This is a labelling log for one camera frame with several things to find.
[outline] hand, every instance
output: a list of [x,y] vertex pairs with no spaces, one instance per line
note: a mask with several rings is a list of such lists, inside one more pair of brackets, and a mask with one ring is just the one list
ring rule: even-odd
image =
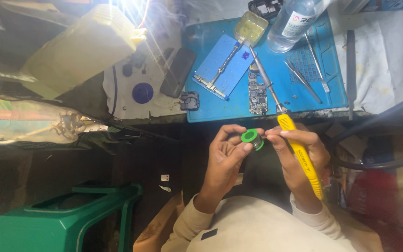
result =
[[[263,129],[256,129],[260,135]],[[234,186],[243,159],[253,145],[244,143],[240,135],[246,132],[239,125],[223,125],[209,146],[208,169],[194,206],[202,213],[213,213],[222,198]]]
[[297,129],[282,130],[281,126],[266,131],[267,139],[272,143],[273,148],[279,156],[283,167],[284,179],[287,186],[299,203],[301,211],[309,214],[319,213],[322,209],[320,200],[315,196],[309,179],[304,173],[301,164],[295,154],[290,151],[284,138],[290,138],[302,142],[308,152],[308,156],[315,167],[320,178],[329,175],[328,163],[330,155],[317,134],[309,132],[302,124],[296,124]]

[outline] bottle label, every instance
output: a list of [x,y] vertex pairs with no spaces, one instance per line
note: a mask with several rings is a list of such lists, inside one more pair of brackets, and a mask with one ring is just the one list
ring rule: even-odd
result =
[[283,35],[289,38],[298,37],[304,33],[306,26],[311,26],[316,19],[316,15],[305,16],[293,12],[290,16],[286,27],[283,30]]

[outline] black phone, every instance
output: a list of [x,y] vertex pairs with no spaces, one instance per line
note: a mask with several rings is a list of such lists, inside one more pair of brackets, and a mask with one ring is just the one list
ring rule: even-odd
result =
[[196,58],[195,52],[187,48],[180,48],[161,84],[160,92],[178,98]]

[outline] white sleeve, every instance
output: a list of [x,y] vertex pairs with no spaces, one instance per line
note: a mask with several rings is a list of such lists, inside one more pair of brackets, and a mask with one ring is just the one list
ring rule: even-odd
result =
[[293,216],[302,221],[307,226],[322,232],[328,237],[337,240],[343,247],[349,251],[355,251],[351,241],[346,239],[341,232],[340,224],[335,220],[334,216],[329,212],[329,209],[322,203],[323,209],[317,214],[304,213],[296,207],[295,197],[290,195],[290,203],[292,204]]
[[209,229],[213,213],[202,213],[195,209],[194,198],[184,208],[181,215],[177,218],[173,233],[169,240],[161,248],[161,252],[184,252],[191,240],[201,231]]

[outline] cable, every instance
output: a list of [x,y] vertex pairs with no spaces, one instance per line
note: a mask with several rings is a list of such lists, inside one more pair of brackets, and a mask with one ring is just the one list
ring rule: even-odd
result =
[[146,22],[147,13],[149,12],[149,5],[150,5],[150,0],[147,0],[146,9],[144,10],[144,16],[143,16],[142,21],[139,24],[138,28],[141,28],[141,26],[144,25],[144,23]]
[[370,128],[374,126],[377,123],[380,123],[384,120],[389,120],[395,118],[397,115],[401,114],[403,112],[403,102],[385,110],[384,112],[366,120],[365,122],[355,125],[354,127],[345,130],[344,132],[336,135],[333,137],[330,141],[329,144],[327,145],[327,149],[330,153],[330,157],[332,162],[349,168],[349,169],[355,169],[355,170],[380,170],[380,169],[397,169],[400,167],[403,167],[403,159],[397,160],[397,161],[392,161],[392,162],[386,162],[386,163],[380,163],[380,164],[354,164],[350,162],[345,162],[338,157],[335,156],[333,147],[337,145],[339,142],[342,140],[354,135],[357,132],[363,131],[364,129]]
[[111,115],[114,115],[117,103],[117,76],[116,76],[116,67],[113,65],[113,80],[115,83],[115,100],[113,101],[113,110],[111,111]]

